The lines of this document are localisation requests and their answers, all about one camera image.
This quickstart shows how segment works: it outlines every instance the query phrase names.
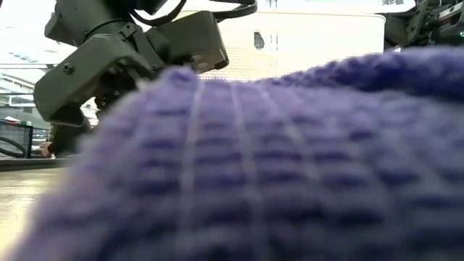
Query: black metal frame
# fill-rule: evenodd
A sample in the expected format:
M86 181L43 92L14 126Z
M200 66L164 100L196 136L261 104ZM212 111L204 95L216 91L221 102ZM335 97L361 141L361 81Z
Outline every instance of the black metal frame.
M28 147L26 148L27 151L28 151L28 153L26 154L26 158L30 159L31 155L32 155L32 138L33 138L34 127L29 126L29 125L19 124L19 123L10 123L10 122L3 121L3 120L0 120L0 125L16 126L18 128L29 129L29 144L28 144Z

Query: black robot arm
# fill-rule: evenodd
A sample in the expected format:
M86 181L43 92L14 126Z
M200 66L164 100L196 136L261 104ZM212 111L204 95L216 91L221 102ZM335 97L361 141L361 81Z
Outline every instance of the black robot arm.
M420 0L406 12L385 16L386 48L464 44L463 0Z
M171 65L189 65L198 73L228 65L218 22L257 11L256 0L216 0L240 4L224 12L200 11L174 20L186 0L167 16L146 20L135 10L154 14L166 0L57 0L45 36L78 47L37 83L34 102L52 123L79 126L80 106L96 97L105 111L136 90L139 79L155 79ZM133 17L150 25L148 31Z

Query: floor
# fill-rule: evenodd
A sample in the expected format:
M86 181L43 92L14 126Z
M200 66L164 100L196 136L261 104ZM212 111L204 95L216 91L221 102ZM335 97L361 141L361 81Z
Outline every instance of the floor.
M0 172L0 257L27 225L38 195L53 187L60 173L61 169Z

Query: purple cloth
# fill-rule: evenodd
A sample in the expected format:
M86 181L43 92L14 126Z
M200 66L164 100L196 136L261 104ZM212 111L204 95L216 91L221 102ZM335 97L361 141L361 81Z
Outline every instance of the purple cloth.
M172 69L100 128L12 260L463 259L462 49Z

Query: cable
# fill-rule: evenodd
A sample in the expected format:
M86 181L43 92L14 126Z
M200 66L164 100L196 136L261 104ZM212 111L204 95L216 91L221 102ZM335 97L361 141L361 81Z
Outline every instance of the cable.
M253 4L241 4L231 11L213 12L217 22L222 22L225 19L233 19L251 15L258 10L258 4L255 1Z
M2 154L5 154L7 156L10 156L10 157L16 157L16 158L25 158L28 156L28 150L22 146L21 144L17 143L16 141L13 141L9 138L5 138L5 137L0 137L0 141L3 141L7 144L10 144L10 145L13 145L15 146L17 149L19 149L21 152L11 152L9 150L6 150L6 149L2 149L0 148L0 153Z
M148 20L140 16L134 9L130 11L130 14L134 16L139 22L144 23L145 25L150 26L160 26L164 25L165 23L172 22L182 11L183 6L186 4L187 0L181 0L179 4L171 11L169 14L165 15L164 17L159 17L153 20Z

